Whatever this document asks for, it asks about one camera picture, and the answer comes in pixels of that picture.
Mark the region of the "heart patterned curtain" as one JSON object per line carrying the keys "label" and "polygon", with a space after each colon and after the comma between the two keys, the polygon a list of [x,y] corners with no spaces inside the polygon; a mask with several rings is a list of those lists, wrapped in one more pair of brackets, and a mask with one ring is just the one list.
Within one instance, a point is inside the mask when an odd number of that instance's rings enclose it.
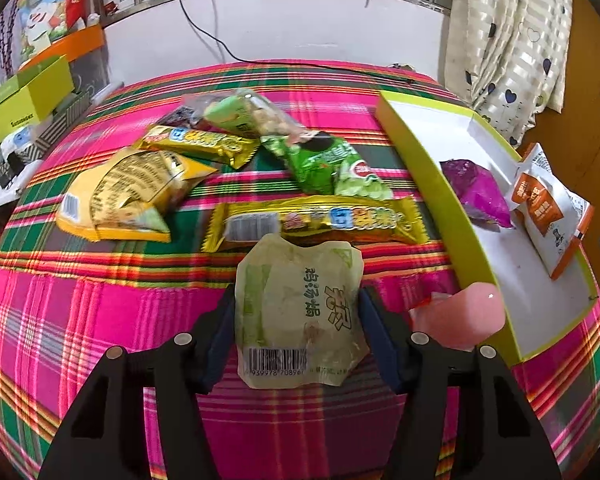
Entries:
{"label": "heart patterned curtain", "polygon": [[564,106],[572,0],[452,0],[444,83],[513,148]]}

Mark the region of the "orange lidded plastic bin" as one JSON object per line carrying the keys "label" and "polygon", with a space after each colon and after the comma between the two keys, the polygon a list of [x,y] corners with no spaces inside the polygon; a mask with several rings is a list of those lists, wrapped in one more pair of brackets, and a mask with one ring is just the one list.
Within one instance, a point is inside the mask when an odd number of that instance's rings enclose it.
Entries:
{"label": "orange lidded plastic bin", "polygon": [[69,63],[76,93],[86,92],[89,96],[96,96],[108,86],[105,34],[99,24],[85,27],[59,39],[21,67],[41,63],[52,56],[63,56]]}

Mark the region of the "pale green soup packet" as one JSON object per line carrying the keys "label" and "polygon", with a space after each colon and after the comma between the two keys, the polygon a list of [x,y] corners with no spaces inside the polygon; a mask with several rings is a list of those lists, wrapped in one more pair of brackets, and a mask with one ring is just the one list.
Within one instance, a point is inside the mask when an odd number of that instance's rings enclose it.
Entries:
{"label": "pale green soup packet", "polygon": [[369,353],[358,318],[364,262],[347,242],[313,247],[275,234],[238,264],[238,375],[253,389],[341,386]]}

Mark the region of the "pink jelly cup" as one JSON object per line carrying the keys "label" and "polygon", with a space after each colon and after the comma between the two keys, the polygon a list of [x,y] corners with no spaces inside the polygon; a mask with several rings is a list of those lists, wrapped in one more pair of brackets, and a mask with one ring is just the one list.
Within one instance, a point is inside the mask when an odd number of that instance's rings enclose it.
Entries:
{"label": "pink jelly cup", "polygon": [[433,292],[426,304],[410,311],[410,318],[414,332],[446,348],[468,351],[504,327],[506,312],[500,290],[478,282],[454,295]]}

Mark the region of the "clear bag of puffs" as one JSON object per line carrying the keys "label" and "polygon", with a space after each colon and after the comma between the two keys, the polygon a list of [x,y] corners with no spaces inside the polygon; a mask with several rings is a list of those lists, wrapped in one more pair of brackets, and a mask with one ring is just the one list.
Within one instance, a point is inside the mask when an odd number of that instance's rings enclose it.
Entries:
{"label": "clear bag of puffs", "polygon": [[304,143],[318,135],[297,122],[276,104],[251,89],[212,94],[202,108],[202,119],[229,133],[254,136],[282,136],[288,144]]}

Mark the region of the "purple snack packet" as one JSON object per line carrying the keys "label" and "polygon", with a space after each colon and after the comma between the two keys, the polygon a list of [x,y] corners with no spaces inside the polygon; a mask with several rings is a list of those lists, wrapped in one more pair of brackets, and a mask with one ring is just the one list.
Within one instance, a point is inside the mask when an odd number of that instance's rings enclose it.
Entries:
{"label": "purple snack packet", "polygon": [[506,200],[489,170],[468,159],[451,159],[440,166],[469,218],[503,229],[513,227]]}

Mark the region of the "yellow chips bag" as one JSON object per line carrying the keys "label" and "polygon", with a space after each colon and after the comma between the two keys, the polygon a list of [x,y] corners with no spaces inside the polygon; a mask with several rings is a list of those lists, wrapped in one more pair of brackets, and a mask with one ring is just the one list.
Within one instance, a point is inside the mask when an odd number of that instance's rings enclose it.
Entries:
{"label": "yellow chips bag", "polygon": [[171,231],[164,216],[215,173],[215,168],[172,151],[122,148],[73,180],[56,224],[90,242],[169,243]]}

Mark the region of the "short yellow snack bar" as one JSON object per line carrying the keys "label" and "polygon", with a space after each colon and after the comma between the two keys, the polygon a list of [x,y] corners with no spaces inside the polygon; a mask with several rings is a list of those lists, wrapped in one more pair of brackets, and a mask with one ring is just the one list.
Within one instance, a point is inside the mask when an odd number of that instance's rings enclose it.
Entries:
{"label": "short yellow snack bar", "polygon": [[153,126],[133,144],[133,148],[168,150],[240,169],[253,159],[260,145],[259,139],[231,133]]}

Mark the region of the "green pea snack bag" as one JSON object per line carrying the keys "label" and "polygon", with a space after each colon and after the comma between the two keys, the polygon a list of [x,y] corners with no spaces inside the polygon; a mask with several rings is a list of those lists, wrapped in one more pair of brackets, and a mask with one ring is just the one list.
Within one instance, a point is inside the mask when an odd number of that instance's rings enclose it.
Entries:
{"label": "green pea snack bag", "polygon": [[285,163],[303,193],[393,199],[391,188],[338,136],[309,130],[301,136],[264,136],[262,144]]}

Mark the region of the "lime green storage box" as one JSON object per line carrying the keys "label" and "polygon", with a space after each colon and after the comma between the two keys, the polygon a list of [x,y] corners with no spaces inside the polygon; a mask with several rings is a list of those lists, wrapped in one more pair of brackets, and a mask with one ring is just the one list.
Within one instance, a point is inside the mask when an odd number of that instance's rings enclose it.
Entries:
{"label": "lime green storage box", "polygon": [[46,58],[12,76],[0,87],[0,143],[9,133],[42,122],[73,89],[64,56]]}

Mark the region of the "long yellow snack bar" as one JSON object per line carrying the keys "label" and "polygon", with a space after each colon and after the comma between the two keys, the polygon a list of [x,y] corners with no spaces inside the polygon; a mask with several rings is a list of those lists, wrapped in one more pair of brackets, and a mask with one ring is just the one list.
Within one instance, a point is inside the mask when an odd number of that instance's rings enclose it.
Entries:
{"label": "long yellow snack bar", "polygon": [[306,246],[326,240],[410,245],[429,240],[419,208],[409,197],[311,195],[216,205],[201,250],[213,254],[252,246],[268,234]]}

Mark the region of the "striped black white box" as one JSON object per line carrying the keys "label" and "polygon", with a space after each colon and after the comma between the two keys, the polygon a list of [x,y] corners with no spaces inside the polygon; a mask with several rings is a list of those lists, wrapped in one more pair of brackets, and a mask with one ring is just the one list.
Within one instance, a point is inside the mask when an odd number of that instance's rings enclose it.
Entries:
{"label": "striped black white box", "polygon": [[15,154],[24,164],[43,159],[74,128],[92,104],[86,92],[71,93],[38,125],[21,128],[12,137]]}

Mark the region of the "dark clear snack packet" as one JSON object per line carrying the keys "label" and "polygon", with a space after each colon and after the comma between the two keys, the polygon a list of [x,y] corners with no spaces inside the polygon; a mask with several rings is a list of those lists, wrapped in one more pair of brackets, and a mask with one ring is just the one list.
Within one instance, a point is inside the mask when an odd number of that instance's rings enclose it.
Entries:
{"label": "dark clear snack packet", "polygon": [[204,107],[194,103],[185,103],[170,110],[156,121],[157,126],[209,130],[210,122],[204,118]]}

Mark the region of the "wooden wardrobe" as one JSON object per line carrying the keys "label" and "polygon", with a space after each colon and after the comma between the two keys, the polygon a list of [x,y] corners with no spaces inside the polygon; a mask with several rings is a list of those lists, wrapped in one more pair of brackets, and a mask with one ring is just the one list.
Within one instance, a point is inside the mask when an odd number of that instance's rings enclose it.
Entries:
{"label": "wooden wardrobe", "polygon": [[544,110],[524,144],[539,142],[556,176],[594,206],[583,239],[600,278],[600,16],[588,0],[572,0],[572,26],[561,113]]}

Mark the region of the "orange white snack packet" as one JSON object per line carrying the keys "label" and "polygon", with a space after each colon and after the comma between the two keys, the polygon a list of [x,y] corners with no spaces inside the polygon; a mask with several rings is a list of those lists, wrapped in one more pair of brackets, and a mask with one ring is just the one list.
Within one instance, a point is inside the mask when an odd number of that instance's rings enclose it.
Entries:
{"label": "orange white snack packet", "polygon": [[528,146],[505,199],[510,210],[521,214],[548,275],[556,281],[588,232],[594,207],[553,174],[539,143]]}

